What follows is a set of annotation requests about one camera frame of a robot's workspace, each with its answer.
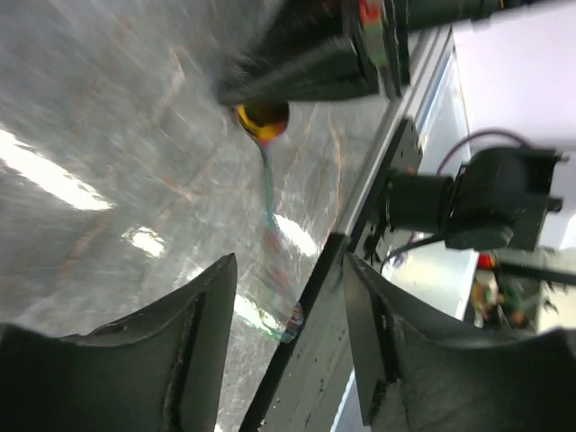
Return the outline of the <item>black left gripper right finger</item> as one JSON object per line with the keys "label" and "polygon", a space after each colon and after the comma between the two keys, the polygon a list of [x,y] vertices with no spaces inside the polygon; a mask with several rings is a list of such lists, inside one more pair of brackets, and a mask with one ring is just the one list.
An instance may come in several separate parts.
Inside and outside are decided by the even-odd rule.
{"label": "black left gripper right finger", "polygon": [[373,431],[572,431],[575,333],[486,331],[343,259],[363,422]]}

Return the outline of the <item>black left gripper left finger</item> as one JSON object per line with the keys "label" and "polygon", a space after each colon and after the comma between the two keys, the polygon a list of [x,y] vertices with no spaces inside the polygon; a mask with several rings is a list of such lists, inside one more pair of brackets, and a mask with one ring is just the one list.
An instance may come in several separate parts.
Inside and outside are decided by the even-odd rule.
{"label": "black left gripper left finger", "polygon": [[211,431],[237,260],[81,336],[1,327],[4,431]]}

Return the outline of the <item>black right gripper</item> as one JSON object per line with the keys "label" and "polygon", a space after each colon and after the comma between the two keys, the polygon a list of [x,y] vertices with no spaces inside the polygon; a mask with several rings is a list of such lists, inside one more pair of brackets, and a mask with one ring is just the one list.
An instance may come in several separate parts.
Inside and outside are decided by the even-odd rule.
{"label": "black right gripper", "polygon": [[404,1],[287,1],[258,44],[218,85],[232,106],[401,96],[410,82]]}

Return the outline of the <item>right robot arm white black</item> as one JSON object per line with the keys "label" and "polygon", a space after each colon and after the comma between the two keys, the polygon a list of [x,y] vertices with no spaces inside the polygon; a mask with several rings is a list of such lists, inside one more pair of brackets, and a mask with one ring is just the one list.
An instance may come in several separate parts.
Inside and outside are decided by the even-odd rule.
{"label": "right robot arm white black", "polygon": [[[238,74],[220,81],[217,97],[243,116],[290,102],[396,101],[410,85],[410,35],[516,8],[516,1],[288,1]],[[522,142],[481,151],[455,177],[416,175],[397,157],[412,128],[401,121],[380,160],[352,245],[370,255],[386,230],[410,230],[452,249],[536,246],[545,215],[563,205],[550,194],[559,153]]]}

